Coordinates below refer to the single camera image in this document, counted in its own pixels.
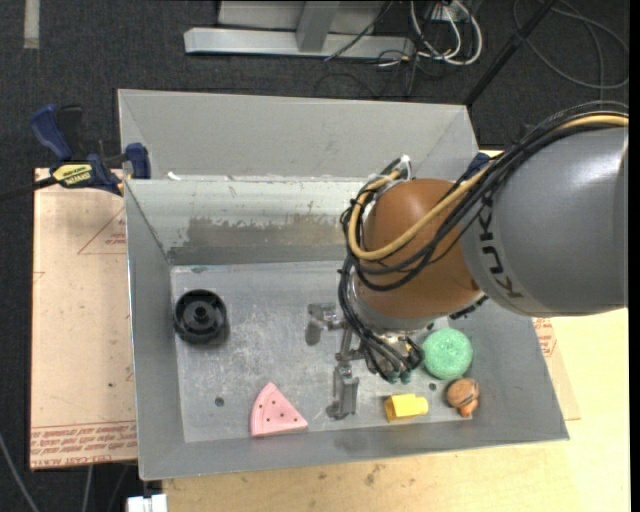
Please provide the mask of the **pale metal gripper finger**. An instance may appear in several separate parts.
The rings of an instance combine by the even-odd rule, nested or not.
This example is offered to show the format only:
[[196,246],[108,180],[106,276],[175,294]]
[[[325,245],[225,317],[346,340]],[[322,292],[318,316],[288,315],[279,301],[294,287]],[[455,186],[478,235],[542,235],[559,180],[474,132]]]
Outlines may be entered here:
[[356,413],[359,378],[348,366],[336,366],[333,374],[333,401],[326,411],[334,420],[345,419]]
[[305,342],[309,346],[318,344],[324,331],[345,327],[345,321],[338,315],[335,303],[314,303],[307,307],[309,320],[305,328]]

